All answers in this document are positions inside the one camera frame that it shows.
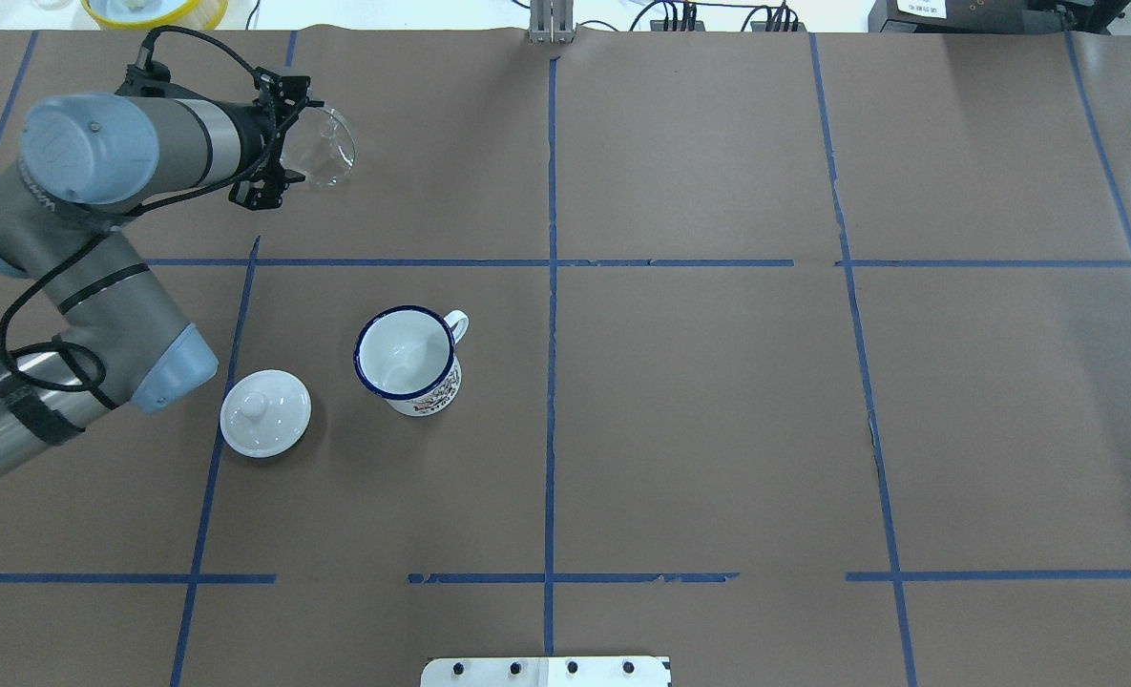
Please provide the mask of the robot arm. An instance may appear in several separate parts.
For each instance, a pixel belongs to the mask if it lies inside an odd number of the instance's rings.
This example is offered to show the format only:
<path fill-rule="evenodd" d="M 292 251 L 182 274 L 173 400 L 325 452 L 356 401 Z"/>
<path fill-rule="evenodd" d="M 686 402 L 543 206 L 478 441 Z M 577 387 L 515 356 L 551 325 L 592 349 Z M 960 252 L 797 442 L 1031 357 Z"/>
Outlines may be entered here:
<path fill-rule="evenodd" d="M 276 129 L 271 104 L 190 94 L 76 93 L 29 109 L 0 174 L 0 274 L 29 280 L 24 299 L 45 293 L 64 330 L 11 347 L 20 304 L 0 323 L 0 478 L 112 409 L 154 413 L 215 377 L 210 344 L 123 230 L 154 196 L 254 170 Z"/>

